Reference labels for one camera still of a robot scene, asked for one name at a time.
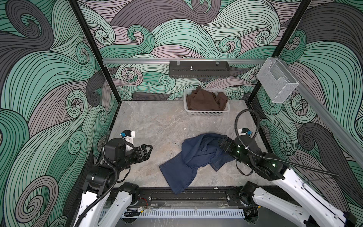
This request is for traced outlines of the blue denim trousers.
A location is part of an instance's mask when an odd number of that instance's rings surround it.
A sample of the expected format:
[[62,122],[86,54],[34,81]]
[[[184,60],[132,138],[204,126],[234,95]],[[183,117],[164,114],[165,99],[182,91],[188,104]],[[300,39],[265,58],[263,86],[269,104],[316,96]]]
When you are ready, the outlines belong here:
[[217,133],[188,138],[182,143],[180,153],[159,166],[175,195],[189,187],[200,167],[210,165],[214,171],[218,171],[225,163],[234,160],[220,148],[219,142],[225,138],[225,135]]

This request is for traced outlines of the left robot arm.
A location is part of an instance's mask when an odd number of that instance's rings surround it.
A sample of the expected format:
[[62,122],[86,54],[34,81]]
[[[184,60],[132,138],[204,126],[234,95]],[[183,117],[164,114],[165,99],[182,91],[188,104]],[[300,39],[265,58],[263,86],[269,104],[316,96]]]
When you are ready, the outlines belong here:
[[120,180],[120,173],[150,158],[153,146],[135,147],[133,138],[115,138],[102,146],[101,158],[88,173],[75,227],[114,227],[139,199],[136,184]]

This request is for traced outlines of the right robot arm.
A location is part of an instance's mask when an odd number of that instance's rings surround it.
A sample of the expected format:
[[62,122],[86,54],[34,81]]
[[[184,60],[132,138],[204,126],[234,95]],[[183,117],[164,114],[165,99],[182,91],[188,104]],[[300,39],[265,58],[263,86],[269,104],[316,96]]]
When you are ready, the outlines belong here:
[[248,182],[239,193],[242,203],[253,207],[251,211],[245,211],[246,220],[256,221],[258,215],[254,212],[261,206],[299,227],[354,227],[357,218],[352,213],[341,211],[316,193],[291,168],[292,162],[284,161],[273,153],[262,152],[255,141],[256,133],[247,128],[238,128],[239,118],[246,112],[258,115],[252,109],[239,112],[234,121],[236,138],[226,137],[220,142],[220,148],[236,162],[245,164],[253,173],[277,185],[297,202],[292,204]]

